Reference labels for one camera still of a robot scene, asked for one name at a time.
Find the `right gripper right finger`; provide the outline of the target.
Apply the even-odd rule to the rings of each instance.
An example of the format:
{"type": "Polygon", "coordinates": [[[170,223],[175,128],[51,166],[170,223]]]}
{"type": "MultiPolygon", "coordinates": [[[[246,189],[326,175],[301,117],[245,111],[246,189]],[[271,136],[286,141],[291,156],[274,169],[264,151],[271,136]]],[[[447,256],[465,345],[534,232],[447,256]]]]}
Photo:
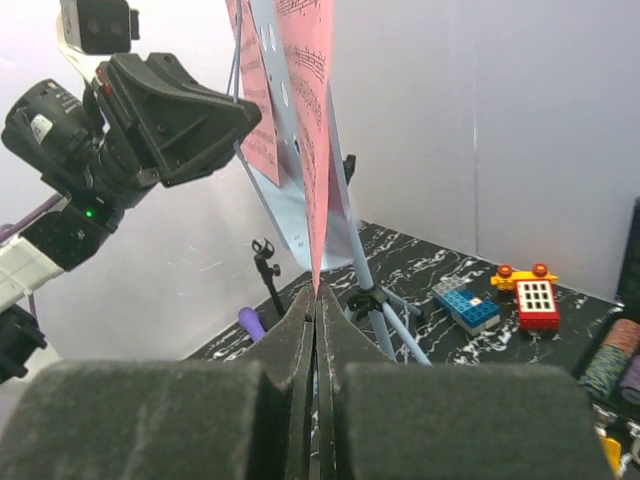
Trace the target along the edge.
{"type": "Polygon", "coordinates": [[[323,479],[609,479],[591,405],[545,364],[393,362],[321,288],[323,479]]]}

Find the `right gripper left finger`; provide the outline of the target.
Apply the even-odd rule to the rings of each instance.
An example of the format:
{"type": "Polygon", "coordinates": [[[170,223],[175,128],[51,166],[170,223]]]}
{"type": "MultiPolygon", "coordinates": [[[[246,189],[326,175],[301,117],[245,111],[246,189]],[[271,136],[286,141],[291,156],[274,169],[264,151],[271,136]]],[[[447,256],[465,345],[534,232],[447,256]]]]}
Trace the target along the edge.
{"type": "Polygon", "coordinates": [[[305,479],[315,295],[237,359],[61,361],[1,437],[5,479],[305,479]]]}

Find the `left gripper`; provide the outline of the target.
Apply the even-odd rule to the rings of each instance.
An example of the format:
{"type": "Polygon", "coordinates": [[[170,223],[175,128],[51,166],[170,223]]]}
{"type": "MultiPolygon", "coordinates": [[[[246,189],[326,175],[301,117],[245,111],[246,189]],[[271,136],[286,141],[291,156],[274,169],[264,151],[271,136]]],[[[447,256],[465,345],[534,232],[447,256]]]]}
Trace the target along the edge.
{"type": "Polygon", "coordinates": [[[177,186],[224,168],[262,120],[257,104],[198,83],[177,57],[117,53],[97,68],[96,128],[74,94],[53,79],[11,107],[3,145],[67,195],[132,208],[161,183],[177,186]]]}

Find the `pink sheet music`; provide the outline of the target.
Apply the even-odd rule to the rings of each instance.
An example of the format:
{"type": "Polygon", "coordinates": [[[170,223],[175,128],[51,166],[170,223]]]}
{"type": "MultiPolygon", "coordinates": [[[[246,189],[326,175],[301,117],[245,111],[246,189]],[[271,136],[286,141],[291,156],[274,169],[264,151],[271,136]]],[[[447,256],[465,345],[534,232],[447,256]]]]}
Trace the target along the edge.
{"type": "Polygon", "coordinates": [[[312,285],[318,292],[329,212],[327,103],[334,3],[277,1],[275,8],[296,110],[296,140],[305,185],[312,285]]]}
{"type": "Polygon", "coordinates": [[[240,80],[243,98],[255,103],[262,119],[242,143],[249,165],[280,185],[277,139],[267,75],[262,58],[265,41],[255,27],[248,1],[240,2],[242,10],[240,45],[240,80]]]}

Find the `light blue music stand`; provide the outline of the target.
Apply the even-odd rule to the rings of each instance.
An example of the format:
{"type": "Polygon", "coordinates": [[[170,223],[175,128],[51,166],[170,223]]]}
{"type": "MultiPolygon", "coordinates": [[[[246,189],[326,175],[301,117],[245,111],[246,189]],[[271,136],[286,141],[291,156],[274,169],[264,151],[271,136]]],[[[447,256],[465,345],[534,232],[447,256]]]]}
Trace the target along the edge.
{"type": "Polygon", "coordinates": [[[234,60],[228,89],[256,103],[262,120],[236,146],[283,244],[319,286],[324,271],[352,265],[358,291],[345,314],[371,320],[381,349],[396,333],[414,359],[429,359],[397,309],[420,310],[379,286],[352,209],[330,88],[331,1],[230,1],[234,60]]]}

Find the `black microphone stand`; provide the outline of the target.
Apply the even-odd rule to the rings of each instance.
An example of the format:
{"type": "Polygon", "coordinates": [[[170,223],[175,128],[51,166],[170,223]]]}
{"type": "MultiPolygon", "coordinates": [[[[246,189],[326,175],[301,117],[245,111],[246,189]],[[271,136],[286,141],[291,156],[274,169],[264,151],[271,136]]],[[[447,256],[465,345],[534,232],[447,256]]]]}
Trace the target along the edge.
{"type": "Polygon", "coordinates": [[[269,292],[275,310],[280,317],[283,317],[285,315],[285,308],[274,283],[274,278],[281,275],[281,269],[278,264],[271,265],[269,263],[275,255],[275,247],[266,237],[264,237],[262,241],[254,239],[251,242],[251,248],[254,252],[254,263],[256,269],[269,292]]]}

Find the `purple toy microphone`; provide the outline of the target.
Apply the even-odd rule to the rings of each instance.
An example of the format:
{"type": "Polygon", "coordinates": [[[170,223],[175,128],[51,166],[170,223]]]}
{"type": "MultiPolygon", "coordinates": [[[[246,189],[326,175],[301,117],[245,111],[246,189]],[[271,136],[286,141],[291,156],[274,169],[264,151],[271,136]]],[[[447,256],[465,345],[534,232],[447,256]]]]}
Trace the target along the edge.
{"type": "Polygon", "coordinates": [[[258,312],[251,307],[243,307],[238,311],[237,322],[253,342],[260,341],[266,334],[258,312]]]}

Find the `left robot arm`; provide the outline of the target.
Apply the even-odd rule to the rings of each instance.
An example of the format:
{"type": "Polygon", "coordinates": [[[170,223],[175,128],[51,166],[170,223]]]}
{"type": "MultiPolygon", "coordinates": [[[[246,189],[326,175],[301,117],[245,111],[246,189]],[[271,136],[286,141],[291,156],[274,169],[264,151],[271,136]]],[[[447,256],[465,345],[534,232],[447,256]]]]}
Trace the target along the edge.
{"type": "Polygon", "coordinates": [[[84,93],[42,80],[11,107],[1,134],[55,192],[1,235],[6,381],[26,376],[30,357],[47,346],[21,301],[94,256],[155,186],[224,168],[262,118],[255,103],[199,84],[170,53],[65,56],[84,93]]]}

